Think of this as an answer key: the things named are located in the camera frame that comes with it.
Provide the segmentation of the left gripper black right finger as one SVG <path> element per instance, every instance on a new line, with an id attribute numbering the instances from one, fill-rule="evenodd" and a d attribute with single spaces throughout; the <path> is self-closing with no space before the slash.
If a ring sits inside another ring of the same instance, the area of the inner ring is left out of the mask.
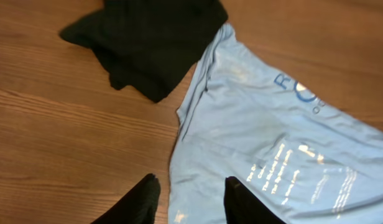
<path id="1" fill-rule="evenodd" d="M 225 180 L 224 209 L 227 224 L 285 224 L 234 176 Z"/>

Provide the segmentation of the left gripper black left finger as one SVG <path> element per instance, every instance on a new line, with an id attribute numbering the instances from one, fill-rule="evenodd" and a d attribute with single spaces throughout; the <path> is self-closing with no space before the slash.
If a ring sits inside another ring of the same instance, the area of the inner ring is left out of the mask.
<path id="1" fill-rule="evenodd" d="M 147 174 L 91 224 L 154 224 L 159 197 L 158 178 L 154 174 Z"/>

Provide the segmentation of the light blue printed t-shirt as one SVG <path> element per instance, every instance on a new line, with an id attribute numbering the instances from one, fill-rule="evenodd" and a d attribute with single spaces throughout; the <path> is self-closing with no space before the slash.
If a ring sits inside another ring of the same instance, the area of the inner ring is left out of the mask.
<path id="1" fill-rule="evenodd" d="M 229 176 L 285 223 L 383 223 L 383 132 L 261 61 L 230 24 L 177 115 L 170 223 L 224 223 Z"/>

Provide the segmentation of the black folded t-shirt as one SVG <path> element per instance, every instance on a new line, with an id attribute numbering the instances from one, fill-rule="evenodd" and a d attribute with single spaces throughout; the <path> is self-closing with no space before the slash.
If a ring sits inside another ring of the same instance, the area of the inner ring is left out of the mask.
<path id="1" fill-rule="evenodd" d="M 115 90 L 130 85 L 158 103 L 227 20 L 219 0 L 105 0 L 59 36 L 92 50 Z"/>

